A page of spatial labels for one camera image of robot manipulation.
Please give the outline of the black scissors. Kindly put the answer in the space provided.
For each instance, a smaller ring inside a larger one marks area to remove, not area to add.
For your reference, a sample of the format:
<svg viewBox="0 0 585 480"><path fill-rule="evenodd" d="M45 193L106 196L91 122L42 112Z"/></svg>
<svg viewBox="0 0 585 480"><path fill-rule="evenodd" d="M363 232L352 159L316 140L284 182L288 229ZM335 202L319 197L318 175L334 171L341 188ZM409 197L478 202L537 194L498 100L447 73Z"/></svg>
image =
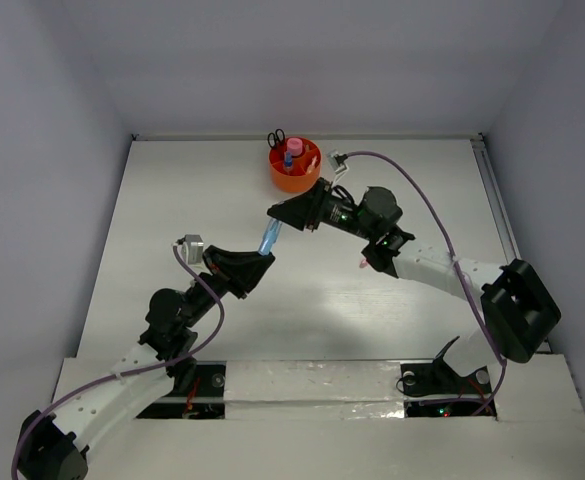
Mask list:
<svg viewBox="0 0 585 480"><path fill-rule="evenodd" d="M286 145L286 135L281 128L276 128L267 134L267 143L271 150L276 150Z"/></svg>

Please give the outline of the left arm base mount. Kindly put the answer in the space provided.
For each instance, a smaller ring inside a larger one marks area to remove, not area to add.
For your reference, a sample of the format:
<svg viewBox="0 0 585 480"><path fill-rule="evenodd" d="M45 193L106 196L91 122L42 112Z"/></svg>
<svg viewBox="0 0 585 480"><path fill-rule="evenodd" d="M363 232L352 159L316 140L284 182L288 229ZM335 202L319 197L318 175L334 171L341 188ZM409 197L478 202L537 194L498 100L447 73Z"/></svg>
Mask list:
<svg viewBox="0 0 585 480"><path fill-rule="evenodd" d="M142 410L137 419L221 420L225 418L226 362L197 362L187 377L189 384L176 387Z"/></svg>

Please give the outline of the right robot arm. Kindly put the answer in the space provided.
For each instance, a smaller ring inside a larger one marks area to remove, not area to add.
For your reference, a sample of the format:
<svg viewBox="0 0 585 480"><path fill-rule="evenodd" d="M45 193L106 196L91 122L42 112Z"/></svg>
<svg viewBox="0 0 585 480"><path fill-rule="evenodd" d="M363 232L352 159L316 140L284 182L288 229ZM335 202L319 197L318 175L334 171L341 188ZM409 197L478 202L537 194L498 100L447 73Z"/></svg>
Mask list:
<svg viewBox="0 0 585 480"><path fill-rule="evenodd" d="M365 240L362 255L375 271L467 301L481 323L436 356L432 379L442 391L458 390L470 374L493 362L529 362L561 318L528 262L481 263L418 241L399 227L403 211L384 187L369 187L354 202L347 190L320 178L310 190L271 206L267 214L300 231L325 224L352 234Z"/></svg>

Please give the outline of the clear blue capped glue bottle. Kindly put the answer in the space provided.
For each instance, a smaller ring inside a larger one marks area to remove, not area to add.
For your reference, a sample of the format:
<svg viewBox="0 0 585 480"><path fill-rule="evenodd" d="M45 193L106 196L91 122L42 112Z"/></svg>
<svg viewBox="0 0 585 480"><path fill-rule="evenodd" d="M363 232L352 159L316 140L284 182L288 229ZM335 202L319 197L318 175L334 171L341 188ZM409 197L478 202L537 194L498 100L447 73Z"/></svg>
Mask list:
<svg viewBox="0 0 585 480"><path fill-rule="evenodd" d="M286 173L290 173L294 168L294 158L291 152L286 151L283 159L283 169Z"/></svg>

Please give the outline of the orange highlighter pen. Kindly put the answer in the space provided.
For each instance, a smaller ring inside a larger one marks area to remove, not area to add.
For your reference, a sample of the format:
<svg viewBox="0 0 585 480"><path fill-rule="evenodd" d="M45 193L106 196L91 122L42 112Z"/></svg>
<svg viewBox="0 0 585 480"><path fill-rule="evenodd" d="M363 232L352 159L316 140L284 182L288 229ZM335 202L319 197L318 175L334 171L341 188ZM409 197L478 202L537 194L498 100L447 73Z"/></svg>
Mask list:
<svg viewBox="0 0 585 480"><path fill-rule="evenodd" d="M313 158L312 158L312 160L311 160L311 162L310 162L310 164L308 165L308 168L307 168L307 170L306 170L306 174L308 174L308 175L309 175L309 174L311 174L312 172L314 172L314 170L316 169L316 166L317 166L317 164L318 164L318 160L319 160L319 158L318 158L318 156L317 156L317 155L313 156Z"/></svg>

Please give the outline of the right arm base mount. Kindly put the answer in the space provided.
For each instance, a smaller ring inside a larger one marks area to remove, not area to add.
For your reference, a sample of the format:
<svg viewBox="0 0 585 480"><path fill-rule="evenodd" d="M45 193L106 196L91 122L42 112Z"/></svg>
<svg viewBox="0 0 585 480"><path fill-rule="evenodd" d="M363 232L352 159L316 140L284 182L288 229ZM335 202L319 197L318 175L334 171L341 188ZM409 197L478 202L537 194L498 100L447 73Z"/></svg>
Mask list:
<svg viewBox="0 0 585 480"><path fill-rule="evenodd" d="M486 366L459 376L444 362L458 339L450 340L429 362L401 364L395 388L404 397L406 417L470 417L488 400L492 385Z"/></svg>

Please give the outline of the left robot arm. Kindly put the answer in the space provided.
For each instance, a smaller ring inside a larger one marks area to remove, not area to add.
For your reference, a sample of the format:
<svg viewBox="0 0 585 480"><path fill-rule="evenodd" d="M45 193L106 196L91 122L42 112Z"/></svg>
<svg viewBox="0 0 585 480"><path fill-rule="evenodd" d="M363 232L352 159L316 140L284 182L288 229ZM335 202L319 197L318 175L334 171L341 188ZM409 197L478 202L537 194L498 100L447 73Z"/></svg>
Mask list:
<svg viewBox="0 0 585 480"><path fill-rule="evenodd" d="M187 393L195 381L196 354L208 345L193 328L210 310L225 312L222 297L244 299L275 257L270 248L231 252L210 246L205 271L195 272L185 290L156 291L146 330L107 373L31 413L21 426L11 464L14 479L83 479L103 446L154 401Z"/></svg>

